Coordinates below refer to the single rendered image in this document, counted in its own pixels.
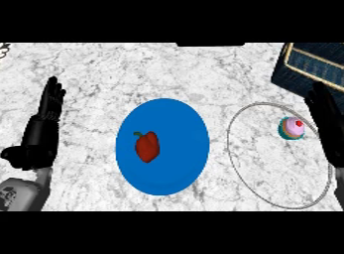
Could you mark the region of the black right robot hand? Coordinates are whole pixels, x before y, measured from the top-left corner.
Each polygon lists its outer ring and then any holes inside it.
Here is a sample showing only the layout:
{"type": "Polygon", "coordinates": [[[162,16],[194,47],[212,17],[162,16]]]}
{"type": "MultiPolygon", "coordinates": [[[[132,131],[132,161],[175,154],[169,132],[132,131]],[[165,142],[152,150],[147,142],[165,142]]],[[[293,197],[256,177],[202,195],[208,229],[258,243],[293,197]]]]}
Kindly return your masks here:
{"type": "Polygon", "coordinates": [[[336,168],[344,168],[344,114],[323,82],[312,84],[305,103],[318,127],[329,162],[336,168]]]}

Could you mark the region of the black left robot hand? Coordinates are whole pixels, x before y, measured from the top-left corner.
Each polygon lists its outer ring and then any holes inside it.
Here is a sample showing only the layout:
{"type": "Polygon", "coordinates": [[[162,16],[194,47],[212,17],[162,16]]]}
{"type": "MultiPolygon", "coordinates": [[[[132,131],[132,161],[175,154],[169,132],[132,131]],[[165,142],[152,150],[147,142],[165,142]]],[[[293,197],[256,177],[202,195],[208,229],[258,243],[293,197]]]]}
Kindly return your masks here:
{"type": "Polygon", "coordinates": [[[25,171],[50,167],[59,156],[60,120],[67,91],[53,76],[41,98],[39,112],[32,116],[20,146],[4,149],[0,158],[25,171]]]}

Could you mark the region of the pink frosted cupcake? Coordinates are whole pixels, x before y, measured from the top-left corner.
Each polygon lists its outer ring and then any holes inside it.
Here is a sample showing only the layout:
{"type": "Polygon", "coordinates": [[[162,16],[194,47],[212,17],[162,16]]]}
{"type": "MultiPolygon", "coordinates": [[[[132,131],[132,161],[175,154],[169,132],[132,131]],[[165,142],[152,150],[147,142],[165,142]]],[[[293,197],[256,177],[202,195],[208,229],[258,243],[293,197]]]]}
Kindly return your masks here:
{"type": "Polygon", "coordinates": [[[299,140],[305,136],[305,123],[298,117],[284,117],[279,124],[279,134],[286,140],[299,140]]]}

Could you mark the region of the dark blue wicker basket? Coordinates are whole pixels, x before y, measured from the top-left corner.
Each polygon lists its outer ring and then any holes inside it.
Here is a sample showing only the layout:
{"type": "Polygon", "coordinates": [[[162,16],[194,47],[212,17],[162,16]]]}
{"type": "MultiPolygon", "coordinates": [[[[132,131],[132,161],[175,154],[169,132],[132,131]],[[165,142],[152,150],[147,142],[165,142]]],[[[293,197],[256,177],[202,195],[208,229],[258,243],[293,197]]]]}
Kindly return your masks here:
{"type": "Polygon", "coordinates": [[[302,97],[321,81],[344,114],[344,43],[286,43],[271,82],[302,97]]]}

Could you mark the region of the red bell pepper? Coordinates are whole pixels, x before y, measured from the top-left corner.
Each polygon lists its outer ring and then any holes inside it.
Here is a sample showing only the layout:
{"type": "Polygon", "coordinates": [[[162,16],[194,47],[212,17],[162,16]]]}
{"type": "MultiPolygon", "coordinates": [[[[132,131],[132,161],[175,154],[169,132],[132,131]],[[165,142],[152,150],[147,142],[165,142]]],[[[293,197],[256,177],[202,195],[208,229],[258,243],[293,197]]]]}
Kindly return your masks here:
{"type": "Polygon", "coordinates": [[[160,155],[160,142],[157,134],[150,131],[147,134],[135,132],[134,135],[138,137],[135,143],[135,152],[144,163],[150,163],[160,155]]]}

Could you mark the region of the blue oval plate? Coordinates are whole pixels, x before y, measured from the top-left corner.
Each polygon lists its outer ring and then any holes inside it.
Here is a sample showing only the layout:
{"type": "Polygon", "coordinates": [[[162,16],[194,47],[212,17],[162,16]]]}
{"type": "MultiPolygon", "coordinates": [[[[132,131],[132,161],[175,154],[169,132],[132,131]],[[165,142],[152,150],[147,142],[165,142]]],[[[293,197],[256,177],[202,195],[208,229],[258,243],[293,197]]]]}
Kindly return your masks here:
{"type": "Polygon", "coordinates": [[[116,160],[132,186],[153,195],[183,191],[199,179],[211,153],[209,130],[196,109],[183,101],[159,98],[128,114],[116,137],[116,160]],[[160,155],[144,163],[135,152],[140,137],[156,133],[160,155]]]}

